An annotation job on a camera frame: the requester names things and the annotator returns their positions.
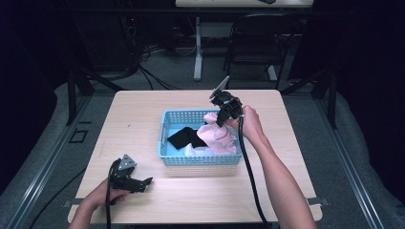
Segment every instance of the wooden table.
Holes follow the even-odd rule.
[[[267,4],[259,0],[176,0],[176,7],[185,8],[310,8],[313,0],[276,0]]]
[[[243,104],[256,109],[276,154],[291,170],[305,197],[315,198],[307,167],[279,92],[229,92],[239,97]],[[124,202],[112,206],[112,223],[261,222],[243,158],[234,167],[167,167],[158,157],[163,112],[215,109],[209,102],[211,93],[207,90],[117,93],[76,198],[85,198],[107,177],[113,161],[127,154],[138,163],[131,177],[153,177],[153,181],[145,193],[131,194]],[[266,219],[277,221],[266,192],[260,160],[247,140],[245,147]],[[77,205],[72,207],[69,221],[76,208]],[[319,206],[310,206],[310,210],[315,220],[322,217]],[[94,212],[92,223],[105,221],[105,208],[100,207]]]

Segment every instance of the white desk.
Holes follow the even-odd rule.
[[[258,0],[176,0],[178,8],[274,8],[274,9],[310,9],[313,0],[276,0],[273,4],[267,4]],[[203,51],[201,47],[200,18],[196,20],[196,64],[194,67],[194,80],[202,79]],[[229,25],[215,26],[215,33],[211,37],[228,37]],[[218,33],[218,29],[224,28],[224,33]]]

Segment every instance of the wrist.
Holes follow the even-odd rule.
[[[99,204],[96,204],[89,198],[84,198],[83,201],[80,203],[80,206],[82,206],[82,208],[86,209],[87,211],[94,212],[98,208]]]

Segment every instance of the pink cloth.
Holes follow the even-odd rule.
[[[197,136],[203,140],[215,155],[236,155],[236,136],[226,124],[218,126],[217,114],[208,113],[203,117],[206,125],[201,126]]]

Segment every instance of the human arm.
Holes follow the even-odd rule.
[[[286,165],[275,154],[256,111],[245,106],[243,112],[243,134],[262,162],[268,196],[281,228],[316,228],[307,200]],[[238,129],[238,121],[227,120],[226,124]]]
[[[108,180],[104,179],[86,198],[84,198],[75,211],[70,229],[89,228],[93,212],[105,203],[107,195]],[[110,199],[118,198],[124,201],[125,196],[129,193],[126,190],[110,189]]]

